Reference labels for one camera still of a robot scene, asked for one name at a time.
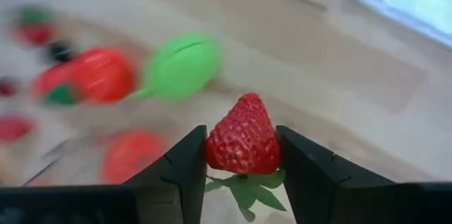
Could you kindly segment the red toy strawberry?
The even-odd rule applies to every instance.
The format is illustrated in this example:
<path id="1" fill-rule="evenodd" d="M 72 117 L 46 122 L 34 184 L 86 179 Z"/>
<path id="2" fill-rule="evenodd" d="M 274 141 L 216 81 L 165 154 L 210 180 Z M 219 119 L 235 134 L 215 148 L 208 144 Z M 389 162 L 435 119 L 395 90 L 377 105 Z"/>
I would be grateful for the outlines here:
<path id="1" fill-rule="evenodd" d="M 12 143 L 29 134 L 33 123 L 18 115 L 0 115 L 0 143 Z"/>
<path id="2" fill-rule="evenodd" d="M 15 10 L 13 33 L 27 45 L 47 44 L 55 33 L 54 16 L 44 6 L 26 5 Z"/>
<path id="3" fill-rule="evenodd" d="M 210 131 L 205 142 L 206 160 L 214 170 L 231 172 L 224 179 L 209 177 L 205 192 L 227 187 L 249 223 L 256 218 L 255 202 L 279 211 L 286 208 L 271 191 L 281 186 L 281 150 L 268 111 L 256 93 L 241 96 Z"/>

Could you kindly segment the dark toy berry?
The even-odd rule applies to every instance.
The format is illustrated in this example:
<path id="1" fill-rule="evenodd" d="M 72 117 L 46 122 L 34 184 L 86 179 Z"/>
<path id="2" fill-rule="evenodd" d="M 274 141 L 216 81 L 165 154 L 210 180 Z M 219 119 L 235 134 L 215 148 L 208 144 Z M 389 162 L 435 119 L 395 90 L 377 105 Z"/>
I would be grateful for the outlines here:
<path id="1" fill-rule="evenodd" d="M 48 62 L 66 63 L 71 61 L 76 55 L 75 47 L 65 40 L 57 40 L 45 46 L 45 58 Z"/>

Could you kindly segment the green toy lime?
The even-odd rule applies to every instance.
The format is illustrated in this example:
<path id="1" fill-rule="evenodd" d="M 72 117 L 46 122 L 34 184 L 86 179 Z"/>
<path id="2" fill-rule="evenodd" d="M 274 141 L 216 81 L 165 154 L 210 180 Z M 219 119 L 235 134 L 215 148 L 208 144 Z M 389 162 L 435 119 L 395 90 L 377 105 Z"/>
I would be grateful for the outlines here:
<path id="1" fill-rule="evenodd" d="M 213 37 L 187 34 L 164 43 L 143 66 L 131 98 L 185 100 L 220 72 L 223 50 Z"/>

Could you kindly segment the red toy cherry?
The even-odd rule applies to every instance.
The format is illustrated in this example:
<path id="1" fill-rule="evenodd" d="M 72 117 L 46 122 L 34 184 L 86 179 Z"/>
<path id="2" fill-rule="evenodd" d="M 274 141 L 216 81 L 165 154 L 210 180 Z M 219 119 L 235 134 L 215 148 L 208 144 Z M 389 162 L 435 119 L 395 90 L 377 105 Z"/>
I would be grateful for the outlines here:
<path id="1" fill-rule="evenodd" d="M 17 83 L 8 77 L 0 78 L 0 98 L 8 98 L 17 93 Z"/>

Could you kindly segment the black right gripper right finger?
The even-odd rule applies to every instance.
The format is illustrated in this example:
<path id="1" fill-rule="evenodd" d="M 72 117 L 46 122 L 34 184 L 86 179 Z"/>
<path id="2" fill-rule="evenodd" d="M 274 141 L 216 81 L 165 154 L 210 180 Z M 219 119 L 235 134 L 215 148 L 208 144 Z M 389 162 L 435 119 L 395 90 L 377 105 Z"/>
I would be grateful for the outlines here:
<path id="1" fill-rule="evenodd" d="M 286 126 L 276 132 L 297 224 L 452 224 L 452 182 L 397 183 Z"/>

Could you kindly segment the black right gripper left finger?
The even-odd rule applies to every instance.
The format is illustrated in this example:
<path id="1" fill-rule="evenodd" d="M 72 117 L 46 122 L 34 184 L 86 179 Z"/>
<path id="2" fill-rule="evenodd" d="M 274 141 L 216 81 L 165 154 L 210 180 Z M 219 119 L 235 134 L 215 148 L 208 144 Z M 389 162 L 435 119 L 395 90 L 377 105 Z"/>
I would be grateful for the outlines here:
<path id="1" fill-rule="evenodd" d="M 0 224 L 199 224 L 206 136 L 197 126 L 120 185 L 0 189 Z"/>

